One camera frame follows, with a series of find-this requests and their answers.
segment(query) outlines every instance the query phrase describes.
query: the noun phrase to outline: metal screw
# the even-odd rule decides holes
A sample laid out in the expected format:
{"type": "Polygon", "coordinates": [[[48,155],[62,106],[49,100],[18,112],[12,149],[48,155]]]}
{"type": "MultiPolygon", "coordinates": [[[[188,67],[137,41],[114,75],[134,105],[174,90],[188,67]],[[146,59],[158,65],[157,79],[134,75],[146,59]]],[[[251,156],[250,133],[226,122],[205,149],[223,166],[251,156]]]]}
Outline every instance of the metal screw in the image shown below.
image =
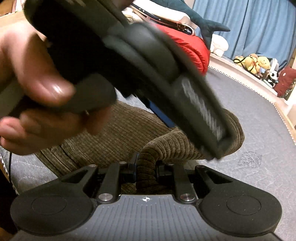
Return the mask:
{"type": "Polygon", "coordinates": [[[180,198],[183,200],[183,201],[187,201],[187,202],[190,202],[194,199],[194,195],[190,194],[190,193],[184,193],[180,196],[180,198]]]}
{"type": "Polygon", "coordinates": [[[110,201],[113,198],[113,195],[110,193],[102,193],[99,195],[99,199],[102,201],[110,201]]]}

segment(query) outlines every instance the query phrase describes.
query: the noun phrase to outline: stitched edge trim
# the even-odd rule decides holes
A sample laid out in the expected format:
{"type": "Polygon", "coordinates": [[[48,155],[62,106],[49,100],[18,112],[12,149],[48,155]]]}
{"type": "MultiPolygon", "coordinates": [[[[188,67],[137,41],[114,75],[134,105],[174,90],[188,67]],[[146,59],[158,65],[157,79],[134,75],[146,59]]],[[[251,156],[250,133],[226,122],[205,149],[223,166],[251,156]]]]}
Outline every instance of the stitched edge trim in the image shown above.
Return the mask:
{"type": "MultiPolygon", "coordinates": [[[[2,166],[3,166],[4,170],[5,170],[6,175],[9,177],[9,174],[8,174],[7,168],[6,168],[6,166],[5,166],[5,163],[4,163],[4,160],[3,160],[1,154],[0,154],[0,160],[1,160],[1,163],[2,163],[2,166]]],[[[14,184],[13,184],[12,181],[11,181],[11,184],[12,184],[12,188],[13,188],[13,190],[15,191],[15,193],[16,193],[17,195],[19,195],[19,193],[18,193],[17,189],[15,188],[15,186],[14,186],[14,184]]]]}
{"type": "Polygon", "coordinates": [[[281,120],[282,120],[283,123],[285,124],[285,126],[286,126],[286,128],[287,128],[287,130],[288,130],[288,132],[289,132],[289,134],[290,134],[290,136],[291,136],[291,138],[292,138],[294,144],[296,145],[296,140],[294,140],[294,138],[293,138],[293,136],[292,136],[292,134],[291,134],[291,132],[290,132],[290,130],[289,130],[287,124],[285,123],[284,119],[282,118],[281,114],[279,113],[279,111],[278,111],[278,109],[276,108],[276,106],[274,105],[274,103],[272,103],[272,102],[271,102],[269,99],[267,99],[265,96],[263,96],[263,95],[261,95],[260,93],[258,93],[256,90],[250,88],[249,86],[245,85],[244,83],[242,83],[241,81],[237,80],[236,78],[233,78],[233,77],[230,76],[229,74],[226,74],[226,73],[224,73],[223,71],[218,70],[218,69],[216,69],[216,68],[214,68],[214,67],[212,67],[212,66],[210,66],[210,65],[209,65],[209,67],[210,67],[211,69],[213,69],[213,70],[218,71],[219,73],[221,73],[221,74],[223,74],[223,75],[226,75],[227,77],[229,77],[229,78],[235,80],[236,82],[242,84],[243,86],[245,86],[245,87],[247,87],[248,89],[254,91],[254,92],[257,93],[258,95],[260,95],[262,98],[266,99],[269,103],[271,103],[271,104],[273,105],[273,107],[276,109],[276,112],[277,112],[278,115],[280,116],[281,120]]]}

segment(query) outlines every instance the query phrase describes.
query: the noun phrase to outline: blue plush toy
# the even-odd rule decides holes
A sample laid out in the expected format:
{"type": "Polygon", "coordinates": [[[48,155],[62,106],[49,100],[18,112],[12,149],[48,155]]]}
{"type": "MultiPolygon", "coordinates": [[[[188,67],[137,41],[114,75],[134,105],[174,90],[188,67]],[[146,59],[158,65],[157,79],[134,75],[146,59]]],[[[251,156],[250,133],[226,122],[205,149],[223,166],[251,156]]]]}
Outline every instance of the blue plush toy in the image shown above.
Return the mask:
{"type": "Polygon", "coordinates": [[[191,21],[200,28],[200,33],[208,49],[211,47],[212,35],[216,31],[229,32],[230,29],[221,24],[211,20],[203,19],[197,12],[192,10],[184,0],[152,0],[158,5],[167,7],[176,11],[186,13],[191,21]]]}

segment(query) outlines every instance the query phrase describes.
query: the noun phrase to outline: blue strip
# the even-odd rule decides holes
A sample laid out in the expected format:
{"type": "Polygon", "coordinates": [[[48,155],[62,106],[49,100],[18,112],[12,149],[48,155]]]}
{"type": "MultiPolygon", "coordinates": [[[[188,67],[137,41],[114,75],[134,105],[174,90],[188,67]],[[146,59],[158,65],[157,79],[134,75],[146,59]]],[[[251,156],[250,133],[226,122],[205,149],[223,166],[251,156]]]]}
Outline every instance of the blue strip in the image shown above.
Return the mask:
{"type": "Polygon", "coordinates": [[[154,114],[156,114],[158,116],[159,119],[162,120],[162,122],[164,124],[166,124],[166,126],[168,128],[174,128],[176,125],[175,123],[169,118],[167,117],[153,102],[149,101],[149,108],[150,110],[153,111],[154,114]]]}

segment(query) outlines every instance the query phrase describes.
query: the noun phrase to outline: red puffer jacket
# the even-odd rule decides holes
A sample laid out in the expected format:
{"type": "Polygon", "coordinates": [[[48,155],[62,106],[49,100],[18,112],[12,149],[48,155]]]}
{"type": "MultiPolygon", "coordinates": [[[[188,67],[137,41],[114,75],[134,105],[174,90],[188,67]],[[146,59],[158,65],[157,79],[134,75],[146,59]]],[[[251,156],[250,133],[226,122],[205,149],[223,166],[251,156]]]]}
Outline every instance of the red puffer jacket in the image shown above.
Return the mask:
{"type": "Polygon", "coordinates": [[[205,75],[210,62],[210,50],[203,40],[197,36],[190,36],[172,28],[155,24],[161,31],[169,35],[191,58],[199,71],[205,75]]]}

